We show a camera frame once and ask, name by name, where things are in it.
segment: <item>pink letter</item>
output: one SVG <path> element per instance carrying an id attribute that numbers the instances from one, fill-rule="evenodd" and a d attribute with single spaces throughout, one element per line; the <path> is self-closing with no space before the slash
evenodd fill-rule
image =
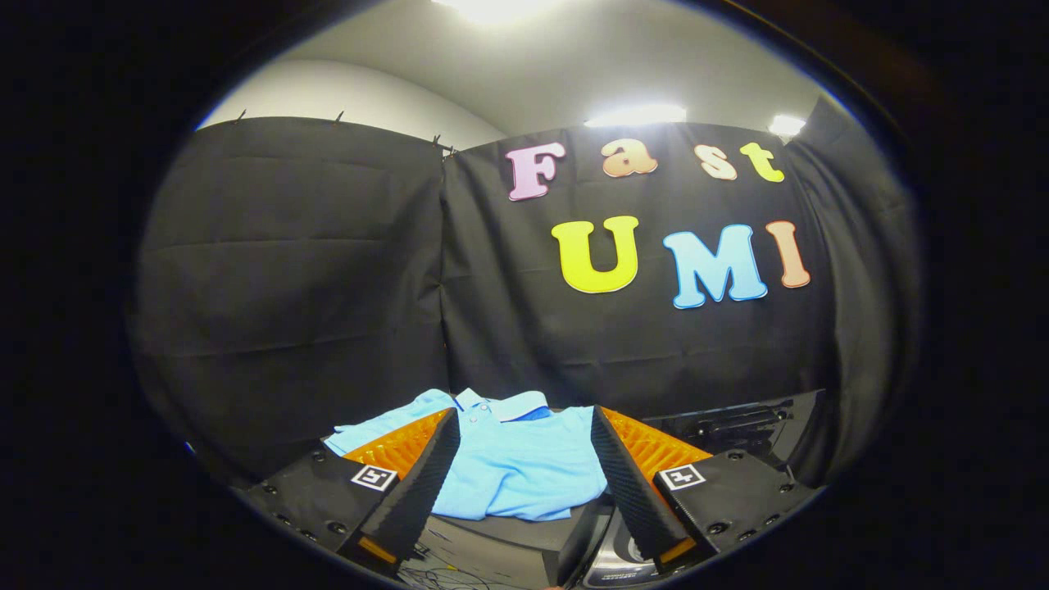
<path id="1" fill-rule="evenodd" d="M 564 146 L 558 143 L 508 152 L 507 160 L 514 165 L 514 190 L 510 191 L 510 201 L 535 198 L 547 194 L 550 188 L 539 184 L 539 174 L 548 181 L 553 181 L 554 161 L 550 156 L 564 157 L 565 153 Z M 537 162 L 538 155 L 543 157 Z"/>

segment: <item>light blue polo shirt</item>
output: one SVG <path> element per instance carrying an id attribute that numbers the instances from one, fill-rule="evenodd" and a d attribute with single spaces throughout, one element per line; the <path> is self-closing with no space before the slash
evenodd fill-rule
<path id="1" fill-rule="evenodd" d="M 459 447 L 434 514 L 554 521 L 569 518 L 573 506 L 597 498 L 607 486 L 591 444 L 594 408 L 554 413 L 540 392 L 491 400 L 472 389 L 454 399 L 430 389 L 361 424 L 336 426 L 325 444 L 342 456 L 448 407 L 458 415 Z"/>

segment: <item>letter m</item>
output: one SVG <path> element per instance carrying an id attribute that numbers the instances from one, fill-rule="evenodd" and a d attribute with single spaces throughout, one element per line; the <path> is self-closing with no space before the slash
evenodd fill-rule
<path id="1" fill-rule="evenodd" d="M 673 298 L 673 307 L 687 310 L 698 308 L 707 300 L 700 292 L 697 279 L 714 301 L 721 301 L 730 274 L 732 288 L 728 290 L 728 296 L 732 300 L 764 297 L 769 289 L 757 275 L 754 251 L 750 246 L 753 233 L 750 226 L 726 227 L 722 230 L 716 255 L 692 232 L 672 233 L 663 238 L 663 246 L 673 253 L 678 265 L 678 296 Z"/>

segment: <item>foam letter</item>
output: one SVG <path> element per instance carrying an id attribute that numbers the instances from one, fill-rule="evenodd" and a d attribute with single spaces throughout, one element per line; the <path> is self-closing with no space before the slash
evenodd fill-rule
<path id="1" fill-rule="evenodd" d="M 801 264 L 801 253 L 797 251 L 797 241 L 794 239 L 794 224 L 790 222 L 772 222 L 765 226 L 765 229 L 776 238 L 776 246 L 779 247 L 779 257 L 784 261 L 784 287 L 797 289 L 809 285 L 812 277 L 809 271 L 805 270 Z"/>
<path id="2" fill-rule="evenodd" d="M 550 188 L 539 184 L 539 174 L 547 181 L 553 181 L 556 169 L 554 160 L 550 156 L 564 157 L 565 153 L 564 146 L 558 143 L 507 152 L 507 160 L 514 165 L 514 190 L 510 191 L 510 201 L 535 198 L 547 194 Z M 543 157 L 536 161 L 536 156 L 539 155 Z"/>
<path id="3" fill-rule="evenodd" d="M 590 255 L 590 234 L 594 224 L 569 222 L 554 226 L 550 233 L 561 245 L 561 274 L 573 289 L 583 293 L 608 293 L 629 285 L 638 275 L 638 248 L 634 243 L 634 228 L 638 218 L 629 215 L 609 217 L 605 229 L 616 240 L 616 268 L 611 271 L 594 270 Z"/>
<path id="4" fill-rule="evenodd" d="M 673 307 L 687 310 L 698 308 L 706 301 L 700 293 L 695 279 L 714 298 L 721 301 L 725 296 L 728 275 L 732 274 L 732 288 L 728 296 L 734 301 L 757 299 L 769 292 L 757 275 L 757 265 L 754 262 L 754 251 L 750 247 L 750 236 L 753 230 L 749 226 L 734 225 L 722 230 L 718 243 L 718 255 L 710 250 L 692 232 L 672 233 L 663 238 L 663 246 L 673 252 L 678 265 L 678 296 L 673 298 Z"/>
<path id="5" fill-rule="evenodd" d="M 638 140 L 616 140 L 609 142 L 601 148 L 601 155 L 606 155 L 604 173 L 618 178 L 628 176 L 635 172 L 647 174 L 659 166 L 652 156 L 648 155 L 648 148 Z"/>
<path id="6" fill-rule="evenodd" d="M 728 163 L 728 156 L 720 148 L 712 146 L 695 146 L 695 155 L 702 161 L 700 166 L 707 174 L 723 181 L 735 180 L 735 167 Z"/>
<path id="7" fill-rule="evenodd" d="M 772 160 L 772 152 L 767 149 L 762 149 L 762 146 L 750 142 L 749 144 L 740 148 L 740 153 L 749 156 L 751 164 L 754 165 L 754 170 L 770 183 L 782 183 L 784 182 L 784 173 L 779 170 L 772 168 L 769 161 Z"/>

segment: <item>orange letter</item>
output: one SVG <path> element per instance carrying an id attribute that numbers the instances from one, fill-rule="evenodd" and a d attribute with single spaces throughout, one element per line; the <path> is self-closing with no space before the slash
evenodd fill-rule
<path id="1" fill-rule="evenodd" d="M 772 222 L 765 226 L 765 229 L 776 238 L 776 246 L 779 247 L 779 257 L 784 261 L 784 287 L 796 289 L 809 285 L 812 277 L 809 271 L 801 265 L 801 253 L 797 251 L 797 241 L 794 239 L 794 224 L 790 222 Z"/>
<path id="2" fill-rule="evenodd" d="M 711 146 L 695 146 L 695 155 L 703 161 L 700 166 L 707 174 L 723 181 L 735 180 L 735 168 L 728 163 L 728 156 L 720 148 Z"/>
<path id="3" fill-rule="evenodd" d="M 656 169 L 659 162 L 648 155 L 648 148 L 638 140 L 616 140 L 601 148 L 604 173 L 613 178 L 628 176 L 635 172 L 647 174 Z"/>

